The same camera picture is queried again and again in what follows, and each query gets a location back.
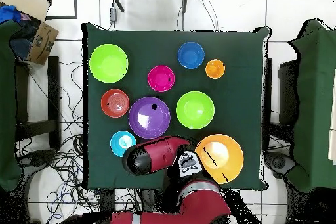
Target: yellow-orange bowl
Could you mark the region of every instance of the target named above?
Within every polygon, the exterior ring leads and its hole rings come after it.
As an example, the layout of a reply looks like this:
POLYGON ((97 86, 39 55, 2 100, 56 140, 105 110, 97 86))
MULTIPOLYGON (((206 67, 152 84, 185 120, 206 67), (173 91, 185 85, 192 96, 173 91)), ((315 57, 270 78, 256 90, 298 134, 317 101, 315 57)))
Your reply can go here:
POLYGON ((205 73, 213 79, 218 79, 223 76, 225 72, 225 65, 221 60, 211 60, 205 67, 205 73))
POLYGON ((220 185, 233 181, 243 168, 243 150, 230 136, 207 136, 197 145, 195 151, 205 170, 220 185))

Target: lime green bowl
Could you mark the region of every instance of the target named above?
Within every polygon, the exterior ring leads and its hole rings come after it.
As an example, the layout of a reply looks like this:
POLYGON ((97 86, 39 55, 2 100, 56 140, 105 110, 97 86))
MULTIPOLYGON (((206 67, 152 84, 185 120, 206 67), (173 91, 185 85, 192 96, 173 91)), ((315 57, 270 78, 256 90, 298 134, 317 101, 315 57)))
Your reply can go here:
POLYGON ((185 93, 177 102, 176 115, 189 129, 206 127, 215 115, 215 105, 208 95, 199 91, 185 93))
POLYGON ((129 67, 126 53, 114 44, 98 46, 90 57, 90 71, 94 78, 104 83, 121 80, 129 67))

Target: blue bowl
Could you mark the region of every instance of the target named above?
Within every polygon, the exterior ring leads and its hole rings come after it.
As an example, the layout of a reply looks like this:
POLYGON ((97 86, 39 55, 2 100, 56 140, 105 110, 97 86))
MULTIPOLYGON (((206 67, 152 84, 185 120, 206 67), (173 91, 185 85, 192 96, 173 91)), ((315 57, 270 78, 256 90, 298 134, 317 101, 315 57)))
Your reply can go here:
POLYGON ((180 64, 189 69, 198 68, 204 61, 204 49, 196 42, 183 44, 177 53, 180 64))
POLYGON ((132 133, 129 133, 128 131, 118 131, 117 133, 114 133, 111 141, 110 141, 110 147, 112 152, 116 156, 123 157, 123 153, 130 147, 137 144, 137 140, 135 140, 135 137, 132 133))

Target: green fabric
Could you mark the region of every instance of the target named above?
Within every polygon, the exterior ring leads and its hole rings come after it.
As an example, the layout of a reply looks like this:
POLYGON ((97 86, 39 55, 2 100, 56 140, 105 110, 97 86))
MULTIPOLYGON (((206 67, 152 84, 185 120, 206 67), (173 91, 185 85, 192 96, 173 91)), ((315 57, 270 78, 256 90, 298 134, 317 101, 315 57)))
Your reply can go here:
POLYGON ((297 80, 299 117, 294 126, 293 149, 299 166, 287 177, 302 192, 315 187, 336 188, 336 166, 328 159, 336 31, 310 20, 292 44, 301 55, 297 80))
POLYGON ((14 21, 0 24, 0 187, 13 190, 21 174, 14 156, 16 99, 15 56, 9 47, 12 34, 21 29, 14 21))
POLYGON ((261 153, 261 93, 263 82, 263 41, 268 28, 256 33, 238 32, 145 32, 106 31, 87 25, 88 58, 101 44, 120 46, 129 59, 125 77, 114 84, 96 80, 88 71, 89 86, 89 188, 160 188, 164 171, 140 177, 128 174, 121 158, 110 149, 111 136, 121 130, 131 131, 128 113, 120 118, 107 117, 100 107, 102 95, 118 88, 129 96, 130 104, 144 96, 159 96, 171 111, 171 123, 165 135, 180 135, 201 140, 223 133, 233 137, 244 152, 244 166, 239 176, 223 187, 261 190, 265 184, 259 179, 261 153), (195 41, 205 50, 205 60, 196 69, 183 68, 177 59, 179 47, 195 41), (220 79, 211 79, 205 65, 217 58, 225 63, 226 70, 220 79), (164 93, 156 93, 147 82, 151 68, 166 64, 175 73, 175 84, 164 93), (199 130, 187 129, 177 120, 175 108, 178 99, 189 91, 202 91, 215 104, 212 122, 199 130))

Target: bowl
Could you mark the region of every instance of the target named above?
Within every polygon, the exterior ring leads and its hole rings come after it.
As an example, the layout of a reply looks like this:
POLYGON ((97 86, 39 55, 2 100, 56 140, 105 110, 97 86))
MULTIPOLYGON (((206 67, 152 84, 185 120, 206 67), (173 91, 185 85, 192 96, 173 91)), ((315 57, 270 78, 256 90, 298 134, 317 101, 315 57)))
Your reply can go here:
POLYGON ((212 79, 219 79, 225 72, 225 65, 221 60, 211 60, 205 67, 206 74, 212 79))
POLYGON ((114 133, 110 140, 110 147, 112 152, 119 157, 130 147, 137 144, 134 135, 128 131, 118 131, 114 133))
POLYGON ((203 47, 196 42, 183 44, 177 53, 180 64, 189 69, 198 68, 204 61, 205 52, 203 47))
POLYGON ((129 67, 127 55, 114 44, 98 46, 91 54, 89 66, 94 78, 103 83, 118 82, 129 67))
POLYGON ((175 82, 175 75, 168 66, 156 66, 148 74, 149 86, 157 92, 166 92, 172 88, 175 82))
POLYGON ((129 111, 129 126, 136 135, 145 139, 163 135, 170 120, 168 106, 156 97, 138 99, 129 111))
POLYGON ((243 168, 243 150, 230 136, 210 135, 197 145, 195 151, 205 170, 218 184, 233 181, 243 168))
POLYGON ((100 105, 107 116, 118 118, 128 111, 129 98, 122 90, 111 89, 103 94, 100 105))
POLYGON ((215 106, 205 93, 191 91, 178 100, 176 115, 183 126, 189 129, 201 129, 213 119, 215 106))

